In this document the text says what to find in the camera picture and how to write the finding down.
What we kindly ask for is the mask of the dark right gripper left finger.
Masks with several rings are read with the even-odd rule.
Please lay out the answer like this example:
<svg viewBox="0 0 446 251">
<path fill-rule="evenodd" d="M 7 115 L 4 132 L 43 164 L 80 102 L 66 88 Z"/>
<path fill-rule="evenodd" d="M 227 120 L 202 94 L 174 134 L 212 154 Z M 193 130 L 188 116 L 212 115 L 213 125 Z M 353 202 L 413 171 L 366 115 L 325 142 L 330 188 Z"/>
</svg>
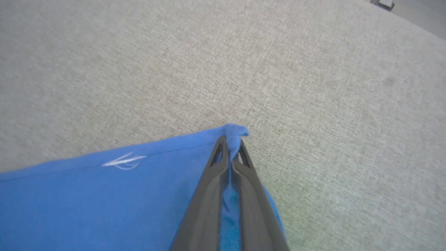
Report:
<svg viewBox="0 0 446 251">
<path fill-rule="evenodd" d="M 171 251 L 220 250 L 222 195 L 229 180 L 229 157 L 226 136 L 221 136 L 172 241 Z"/>
</svg>

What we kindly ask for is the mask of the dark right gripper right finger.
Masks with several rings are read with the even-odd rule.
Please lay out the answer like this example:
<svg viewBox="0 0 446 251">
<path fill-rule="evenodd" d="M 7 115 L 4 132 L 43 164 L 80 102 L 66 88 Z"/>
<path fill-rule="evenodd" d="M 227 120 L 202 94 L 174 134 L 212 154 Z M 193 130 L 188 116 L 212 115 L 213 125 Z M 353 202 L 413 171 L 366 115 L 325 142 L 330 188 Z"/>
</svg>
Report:
<svg viewBox="0 0 446 251">
<path fill-rule="evenodd" d="M 288 251 L 286 238 L 244 142 L 232 161 L 232 180 L 239 193 L 242 251 Z"/>
</svg>

